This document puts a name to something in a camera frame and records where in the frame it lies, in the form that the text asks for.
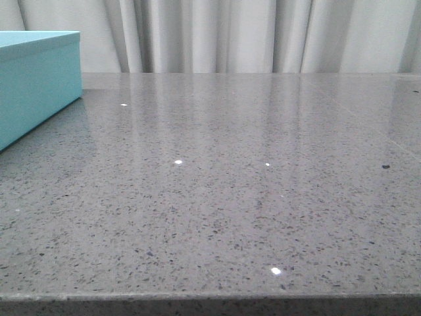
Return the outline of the turquoise blue storage box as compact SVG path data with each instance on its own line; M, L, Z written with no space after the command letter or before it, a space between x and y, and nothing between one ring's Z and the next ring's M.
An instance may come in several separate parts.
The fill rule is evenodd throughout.
M1 32L1 149L81 96L79 31Z

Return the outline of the grey pleated curtain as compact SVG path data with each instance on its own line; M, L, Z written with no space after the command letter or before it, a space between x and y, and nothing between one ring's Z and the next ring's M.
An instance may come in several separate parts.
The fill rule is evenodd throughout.
M419 1L2 1L1 29L79 31L84 72L420 72Z

